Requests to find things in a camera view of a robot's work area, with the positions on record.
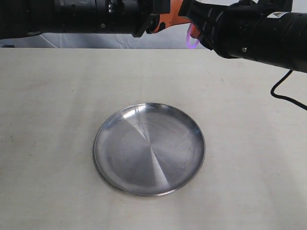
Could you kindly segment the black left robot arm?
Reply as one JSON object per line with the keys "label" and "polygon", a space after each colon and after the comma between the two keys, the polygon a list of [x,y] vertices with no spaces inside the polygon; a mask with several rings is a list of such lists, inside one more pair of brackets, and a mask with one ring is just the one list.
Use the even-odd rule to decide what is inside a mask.
{"label": "black left robot arm", "polygon": [[43,33],[141,37],[189,23],[180,0],[2,0],[1,39]]}

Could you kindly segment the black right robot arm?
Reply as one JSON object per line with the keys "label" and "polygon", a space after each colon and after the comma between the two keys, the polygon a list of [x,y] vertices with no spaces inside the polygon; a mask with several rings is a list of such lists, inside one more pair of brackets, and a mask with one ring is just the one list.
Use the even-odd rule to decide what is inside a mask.
{"label": "black right robot arm", "polygon": [[243,58],[307,71],[307,15],[291,0],[240,0],[230,6],[183,1],[179,16],[200,32],[201,44],[224,58]]}

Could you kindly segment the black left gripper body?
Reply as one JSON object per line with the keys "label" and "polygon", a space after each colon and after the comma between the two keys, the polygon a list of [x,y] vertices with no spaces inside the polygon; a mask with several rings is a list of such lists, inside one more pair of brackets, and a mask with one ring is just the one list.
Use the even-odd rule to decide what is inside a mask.
{"label": "black left gripper body", "polygon": [[141,37],[157,26],[161,14],[169,13],[169,0],[106,0],[106,28],[112,34]]}

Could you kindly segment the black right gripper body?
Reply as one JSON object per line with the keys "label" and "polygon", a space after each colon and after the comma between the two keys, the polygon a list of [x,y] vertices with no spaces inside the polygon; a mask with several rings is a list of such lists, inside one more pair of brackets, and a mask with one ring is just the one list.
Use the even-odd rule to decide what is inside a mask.
{"label": "black right gripper body", "polygon": [[230,55],[225,41],[230,36],[230,6],[202,3],[196,0],[182,2],[178,15],[189,19],[199,31],[197,38],[208,50],[223,58]]}

